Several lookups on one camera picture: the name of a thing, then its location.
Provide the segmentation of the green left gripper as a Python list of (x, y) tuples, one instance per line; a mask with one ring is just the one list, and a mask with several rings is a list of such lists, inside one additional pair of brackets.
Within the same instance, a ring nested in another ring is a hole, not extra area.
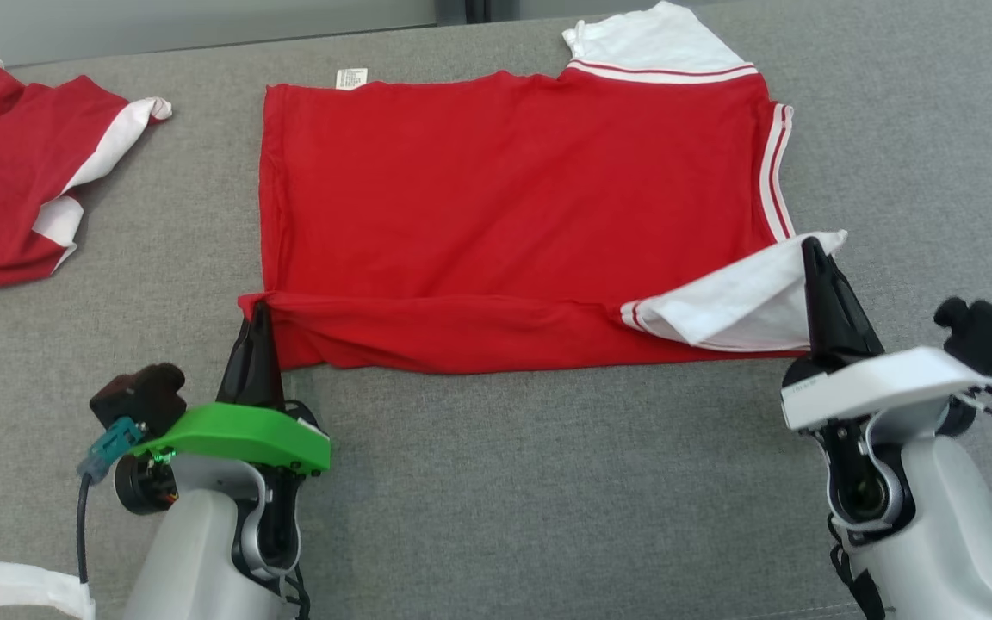
[(130, 454), (212, 456), (296, 474), (330, 470), (332, 440), (326, 433), (286, 412), (259, 408), (286, 406), (270, 307), (264, 300), (239, 329), (216, 401), (189, 409), (163, 436), (139, 443)]

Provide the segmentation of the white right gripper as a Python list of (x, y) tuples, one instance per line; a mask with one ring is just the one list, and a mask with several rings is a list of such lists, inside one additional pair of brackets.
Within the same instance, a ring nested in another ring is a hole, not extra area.
[(942, 349), (920, 346), (882, 356), (885, 348), (877, 331), (822, 242), (805, 239), (802, 256), (810, 356), (819, 364), (829, 364), (835, 352), (866, 360), (783, 388), (788, 428), (815, 429), (829, 420), (858, 419), (929, 403), (972, 386), (992, 386), (991, 376), (977, 373)]

